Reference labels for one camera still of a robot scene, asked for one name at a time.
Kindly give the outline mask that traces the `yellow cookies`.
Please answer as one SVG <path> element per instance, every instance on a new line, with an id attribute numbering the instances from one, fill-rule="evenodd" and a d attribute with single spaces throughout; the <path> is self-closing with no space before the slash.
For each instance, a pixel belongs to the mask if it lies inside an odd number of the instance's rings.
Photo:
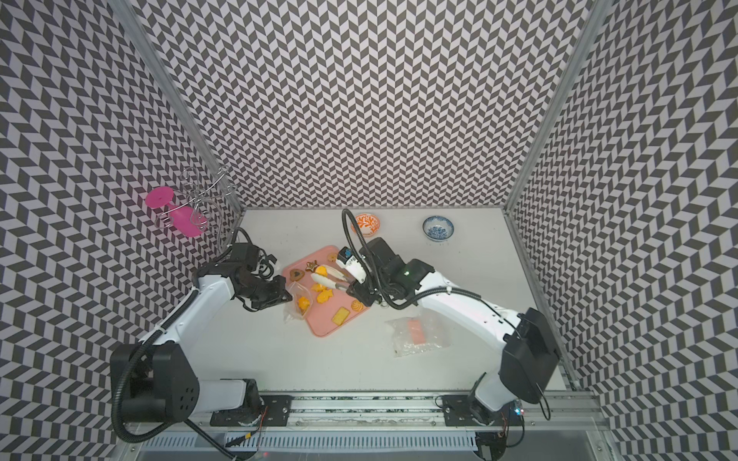
<path id="1" fill-rule="evenodd" d="M 311 307 L 311 299 L 307 297 L 300 297 L 297 300 L 297 307 L 302 315 L 305 315 Z"/>

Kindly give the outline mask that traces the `yellow rectangular biscuit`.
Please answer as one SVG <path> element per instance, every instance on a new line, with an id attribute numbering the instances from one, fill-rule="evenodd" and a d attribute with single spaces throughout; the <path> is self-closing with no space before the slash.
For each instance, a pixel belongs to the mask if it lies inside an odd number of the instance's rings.
<path id="1" fill-rule="evenodd" d="M 349 309 L 347 309 L 346 307 L 340 307 L 340 309 L 338 309 L 338 311 L 334 313 L 334 316 L 332 317 L 332 322 L 336 326 L 340 327 L 345 323 L 350 315 L 351 311 L 349 311 Z"/>

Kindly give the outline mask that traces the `yellow fish cookie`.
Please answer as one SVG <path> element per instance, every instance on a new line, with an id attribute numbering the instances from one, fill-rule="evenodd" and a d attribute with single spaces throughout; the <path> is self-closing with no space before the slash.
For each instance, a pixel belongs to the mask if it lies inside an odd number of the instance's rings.
<path id="1" fill-rule="evenodd" d="M 323 303 L 328 303 L 332 297 L 334 297 L 332 289 L 324 289 L 317 294 L 316 301 L 322 305 Z"/>

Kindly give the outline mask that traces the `clear resealable bag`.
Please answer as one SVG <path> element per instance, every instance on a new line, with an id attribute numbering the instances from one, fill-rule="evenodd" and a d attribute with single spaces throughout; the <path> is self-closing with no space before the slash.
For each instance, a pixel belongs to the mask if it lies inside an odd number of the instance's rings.
<path id="1" fill-rule="evenodd" d="M 284 305 L 284 322 L 305 320 L 313 306 L 313 293 L 303 284 L 292 282 L 288 286 L 288 294 L 292 300 Z"/>

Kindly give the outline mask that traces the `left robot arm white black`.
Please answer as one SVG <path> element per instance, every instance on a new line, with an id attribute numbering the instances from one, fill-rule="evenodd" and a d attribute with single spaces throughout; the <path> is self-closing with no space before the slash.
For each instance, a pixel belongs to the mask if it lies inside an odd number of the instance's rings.
<path id="1" fill-rule="evenodd" d="M 218 311 L 238 301 L 258 313 L 291 301 L 278 259 L 245 230 L 194 270 L 192 288 L 151 332 L 117 347 L 110 359 L 111 426 L 123 442 L 148 441 L 194 414 L 234 412 L 259 424 L 266 406 L 253 378 L 203 380 L 189 357 Z"/>

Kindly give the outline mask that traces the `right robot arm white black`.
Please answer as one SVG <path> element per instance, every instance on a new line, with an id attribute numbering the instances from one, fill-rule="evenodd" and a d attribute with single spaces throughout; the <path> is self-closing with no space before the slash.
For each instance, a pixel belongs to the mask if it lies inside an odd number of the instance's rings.
<path id="1" fill-rule="evenodd" d="M 354 278 L 348 295 L 367 307 L 380 303 L 395 310 L 432 311 L 474 333 L 496 353 L 492 371 L 480 376 L 467 397 L 478 423 L 493 423 L 515 401 L 548 407 L 545 391 L 561 351 L 544 314 L 535 308 L 520 313 L 497 307 L 422 260 L 403 261 L 382 238 L 366 240 L 349 209 L 342 211 L 341 223 L 347 245 L 338 262 Z"/>

